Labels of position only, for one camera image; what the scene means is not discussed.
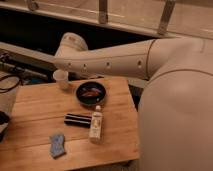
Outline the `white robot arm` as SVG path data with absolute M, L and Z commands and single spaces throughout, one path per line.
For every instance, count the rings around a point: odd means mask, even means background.
M 89 50 L 66 33 L 54 65 L 148 81 L 139 103 L 141 171 L 213 171 L 213 50 L 206 45 L 167 38 Z

